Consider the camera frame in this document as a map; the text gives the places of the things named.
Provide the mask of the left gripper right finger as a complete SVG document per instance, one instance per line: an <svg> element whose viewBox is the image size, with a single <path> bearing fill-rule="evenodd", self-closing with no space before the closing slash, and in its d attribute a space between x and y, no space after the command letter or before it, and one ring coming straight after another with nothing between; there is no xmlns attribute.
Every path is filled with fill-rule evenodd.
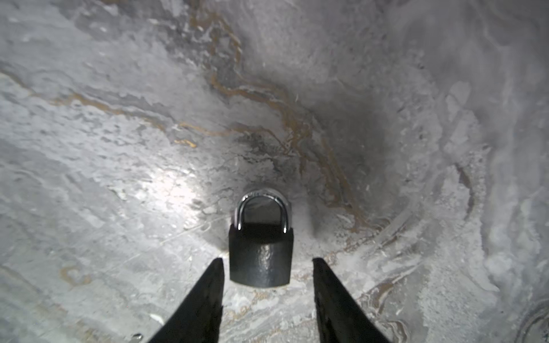
<svg viewBox="0 0 549 343"><path fill-rule="evenodd" d="M324 259L313 259L317 328L321 342L387 342Z"/></svg>

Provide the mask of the small black padlock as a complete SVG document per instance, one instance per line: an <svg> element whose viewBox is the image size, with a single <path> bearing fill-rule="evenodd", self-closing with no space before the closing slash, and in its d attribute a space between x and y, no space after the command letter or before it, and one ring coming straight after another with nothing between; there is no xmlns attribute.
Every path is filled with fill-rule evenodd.
<svg viewBox="0 0 549 343"><path fill-rule="evenodd" d="M280 219L277 224L244 220L248 203L260 198L278 206ZM234 209L228 233L230 279L255 288L289 284L295 239L291 222L291 205L279 191L259 188L243 194Z"/></svg>

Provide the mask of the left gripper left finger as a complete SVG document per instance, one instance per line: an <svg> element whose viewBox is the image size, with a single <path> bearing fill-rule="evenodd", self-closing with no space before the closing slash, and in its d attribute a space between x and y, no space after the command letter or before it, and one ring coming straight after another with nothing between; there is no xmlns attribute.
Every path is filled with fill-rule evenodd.
<svg viewBox="0 0 549 343"><path fill-rule="evenodd" d="M224 264L212 260L202 276L151 342L218 342L223 311Z"/></svg>

